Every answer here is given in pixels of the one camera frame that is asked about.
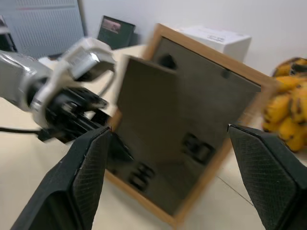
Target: cardboard box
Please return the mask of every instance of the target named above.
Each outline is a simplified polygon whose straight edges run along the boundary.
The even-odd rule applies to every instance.
[[[244,61],[251,42],[249,35],[209,29],[201,25],[181,28],[177,31],[240,62]]]

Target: banana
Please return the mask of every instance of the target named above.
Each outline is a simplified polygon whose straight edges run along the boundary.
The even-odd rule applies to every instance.
[[[295,123],[290,117],[282,122],[278,134],[291,151],[297,152],[304,147],[306,129]]]
[[[307,60],[301,57],[294,57],[290,60],[287,60],[277,66],[273,73],[273,77],[280,77],[280,76],[286,76],[291,74],[291,69],[293,64],[298,64],[298,65],[306,65]]]
[[[307,122],[307,82],[303,82],[295,88],[290,102],[290,114],[297,123]]]
[[[262,129],[264,132],[276,132],[278,128],[280,127],[281,123],[272,123],[269,121],[264,121],[262,123]]]
[[[291,94],[285,93],[272,98],[264,109],[264,119],[269,123],[278,123],[289,115]]]
[[[306,131],[303,127],[301,130],[295,133],[294,137],[285,142],[292,152],[300,151],[306,144]]]
[[[305,78],[298,77],[299,75],[294,76],[282,76],[276,78],[278,82],[281,84],[279,85],[278,92],[286,92],[289,90],[294,89],[298,84],[304,82]]]

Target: frame backing board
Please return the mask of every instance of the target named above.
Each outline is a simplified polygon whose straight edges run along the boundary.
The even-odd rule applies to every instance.
[[[143,57],[129,60],[118,98],[116,133],[135,161],[109,165],[107,176],[175,226],[229,152],[227,125],[246,125],[275,84],[162,25]],[[173,69],[159,67],[166,57]]]

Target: white table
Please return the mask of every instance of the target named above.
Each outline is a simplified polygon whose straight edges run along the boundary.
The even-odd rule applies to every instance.
[[[143,46],[114,51],[118,61],[118,75],[125,65],[124,54],[139,56]],[[93,92],[99,92],[107,78],[86,84]],[[114,103],[122,79],[105,95]],[[116,106],[107,109],[112,114]],[[0,126],[37,128],[31,115],[4,99],[0,99]],[[57,140],[40,142],[35,136],[0,133],[0,229],[9,229],[23,207],[50,170],[67,152],[68,146]],[[212,185],[206,190],[188,216],[187,230],[263,230],[260,218],[252,206],[244,188],[233,151]],[[153,214],[141,207],[127,194],[105,180],[99,207],[94,220],[94,230],[159,230],[170,229]]]

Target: black mark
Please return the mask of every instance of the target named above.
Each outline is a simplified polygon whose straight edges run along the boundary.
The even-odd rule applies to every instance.
[[[177,65],[170,54],[166,54],[159,59],[159,64],[161,66],[167,67],[169,69],[177,69]]]
[[[202,165],[207,163],[214,152],[214,148],[211,145],[200,141],[191,133],[185,135],[182,144],[183,152]]]
[[[130,174],[128,181],[135,188],[144,192],[149,184],[149,180],[154,176],[154,171],[146,164],[140,162],[136,167],[136,172]]]

